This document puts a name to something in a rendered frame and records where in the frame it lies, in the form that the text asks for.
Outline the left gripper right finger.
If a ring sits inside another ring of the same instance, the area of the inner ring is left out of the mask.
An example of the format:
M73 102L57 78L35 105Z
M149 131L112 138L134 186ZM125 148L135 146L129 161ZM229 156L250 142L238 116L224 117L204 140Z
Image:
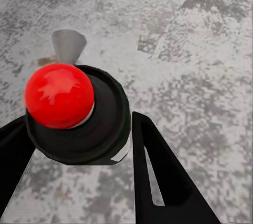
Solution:
M153 121L132 112L136 224L221 224ZM146 147L165 206L152 201Z

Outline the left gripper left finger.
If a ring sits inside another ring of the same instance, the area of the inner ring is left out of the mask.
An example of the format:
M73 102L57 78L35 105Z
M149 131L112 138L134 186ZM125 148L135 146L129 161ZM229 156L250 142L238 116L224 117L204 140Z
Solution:
M25 115L0 128L0 218L35 149Z

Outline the insectifuge atomizer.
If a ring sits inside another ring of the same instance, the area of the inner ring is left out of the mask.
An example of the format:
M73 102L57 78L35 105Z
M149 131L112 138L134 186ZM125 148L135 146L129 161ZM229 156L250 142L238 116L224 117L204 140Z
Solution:
M25 123L36 148L66 165L111 165L128 154L132 114L122 85L108 72L76 65L87 41L74 30L51 36L59 63L25 86Z

